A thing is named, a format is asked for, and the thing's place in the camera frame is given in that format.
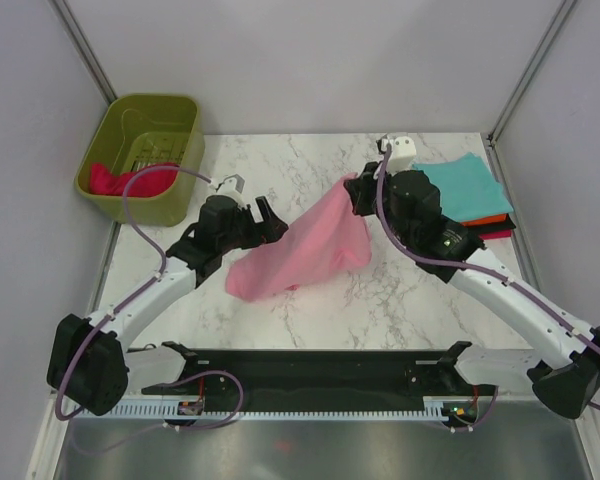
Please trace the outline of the pink t shirt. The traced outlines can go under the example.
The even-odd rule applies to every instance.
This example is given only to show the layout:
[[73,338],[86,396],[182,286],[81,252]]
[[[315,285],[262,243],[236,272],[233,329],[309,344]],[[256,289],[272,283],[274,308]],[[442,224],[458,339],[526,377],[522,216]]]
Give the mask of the pink t shirt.
[[366,221],[353,213],[344,186],[355,177],[354,173],[341,177],[279,241],[237,260],[229,269],[226,292],[254,302],[367,266],[372,258],[371,234]]

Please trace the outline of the red t shirt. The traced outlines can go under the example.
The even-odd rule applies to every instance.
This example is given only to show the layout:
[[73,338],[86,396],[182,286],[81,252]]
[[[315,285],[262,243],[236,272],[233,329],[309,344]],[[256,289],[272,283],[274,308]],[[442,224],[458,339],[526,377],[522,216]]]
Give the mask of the red t shirt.
[[175,163],[151,165],[136,172],[112,173],[104,164],[94,163],[90,169],[89,192],[102,196],[122,196],[128,184],[128,197],[150,198],[164,193],[174,183]]

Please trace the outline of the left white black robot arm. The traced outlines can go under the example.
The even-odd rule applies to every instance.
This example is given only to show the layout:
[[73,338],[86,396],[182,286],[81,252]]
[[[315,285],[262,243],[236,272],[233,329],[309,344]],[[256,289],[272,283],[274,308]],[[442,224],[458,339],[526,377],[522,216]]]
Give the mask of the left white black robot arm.
[[225,254],[279,241],[287,224],[259,197],[262,216],[256,221],[250,206],[226,195],[203,203],[197,222],[161,255],[156,272],[123,299],[85,318],[66,316],[55,333],[47,382],[79,409],[101,416],[129,392],[169,385],[188,393],[199,382],[198,367],[187,361],[189,351],[174,342],[134,350],[136,338],[181,297],[200,287],[221,266]]

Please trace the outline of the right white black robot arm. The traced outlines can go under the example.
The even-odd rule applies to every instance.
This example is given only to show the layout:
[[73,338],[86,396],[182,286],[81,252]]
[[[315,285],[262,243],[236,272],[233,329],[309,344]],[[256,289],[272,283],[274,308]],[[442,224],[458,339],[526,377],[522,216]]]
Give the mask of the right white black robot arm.
[[389,240],[425,272],[473,297],[517,332],[525,350],[457,342],[438,381],[457,394],[472,385],[531,390],[552,412],[576,419],[600,389],[600,326],[569,314],[518,279],[467,227],[443,215],[424,172],[389,174],[371,162],[345,181],[354,214],[375,215]]

